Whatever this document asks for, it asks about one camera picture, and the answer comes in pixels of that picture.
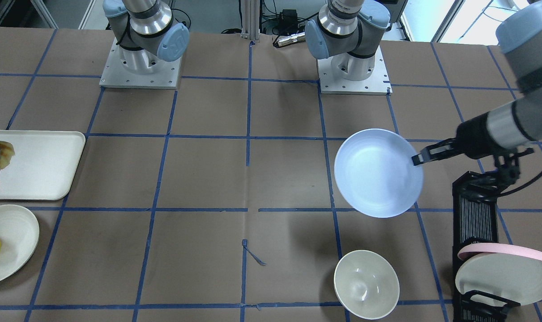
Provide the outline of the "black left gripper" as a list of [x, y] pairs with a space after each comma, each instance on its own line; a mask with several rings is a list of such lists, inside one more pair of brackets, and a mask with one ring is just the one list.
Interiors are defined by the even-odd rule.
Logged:
[[487, 127], [488, 113], [461, 123], [454, 139], [446, 139], [424, 147], [412, 156], [414, 166], [432, 161], [444, 160], [464, 154], [471, 159], [480, 159], [494, 154], [497, 143]]

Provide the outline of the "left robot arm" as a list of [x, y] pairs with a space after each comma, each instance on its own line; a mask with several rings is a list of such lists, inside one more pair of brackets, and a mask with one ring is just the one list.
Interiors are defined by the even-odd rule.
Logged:
[[[316, 59], [371, 59], [390, 22], [388, 9], [375, 0], [329, 0], [306, 22], [307, 47]], [[500, 155], [542, 140], [542, 0], [508, 17], [495, 34], [522, 97], [461, 123], [455, 137], [414, 155], [414, 165], [460, 154]]]

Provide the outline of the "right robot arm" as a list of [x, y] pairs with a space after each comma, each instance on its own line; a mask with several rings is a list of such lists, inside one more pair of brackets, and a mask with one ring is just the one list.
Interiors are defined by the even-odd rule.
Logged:
[[[120, 53], [150, 54], [150, 68], [179, 58], [189, 32], [172, 16], [169, 6], [153, 0], [143, 8], [129, 1], [106, 0], [111, 31], [0, 27], [0, 130], [79, 131], [90, 143], [109, 143], [129, 165], [136, 161], [159, 164], [168, 141], [174, 93], [158, 90], [103, 89], [98, 84], [105, 51], [111, 42]], [[121, 121], [125, 112], [139, 108], [146, 122], [160, 112], [159, 134], [100, 136]]]

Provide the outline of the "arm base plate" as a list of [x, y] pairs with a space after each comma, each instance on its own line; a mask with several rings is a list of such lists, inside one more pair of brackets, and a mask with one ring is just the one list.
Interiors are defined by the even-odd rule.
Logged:
[[182, 58], [166, 62], [146, 50], [128, 51], [113, 39], [99, 85], [115, 89], [176, 90]]
[[393, 93], [381, 47], [373, 57], [348, 53], [318, 59], [320, 91], [326, 94], [390, 95]]

